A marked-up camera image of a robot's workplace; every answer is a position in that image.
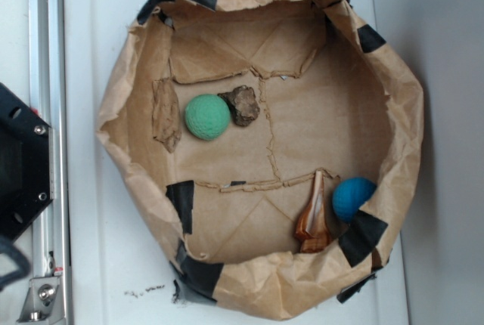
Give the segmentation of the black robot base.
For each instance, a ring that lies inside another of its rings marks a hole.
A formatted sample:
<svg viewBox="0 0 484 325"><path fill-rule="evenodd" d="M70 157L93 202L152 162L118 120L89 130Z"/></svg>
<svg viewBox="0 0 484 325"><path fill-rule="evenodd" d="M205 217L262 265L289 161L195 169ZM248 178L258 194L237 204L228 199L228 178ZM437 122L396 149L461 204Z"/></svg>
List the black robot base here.
<svg viewBox="0 0 484 325"><path fill-rule="evenodd" d="M50 126L1 85L1 235L15 241L51 203Z"/></svg>

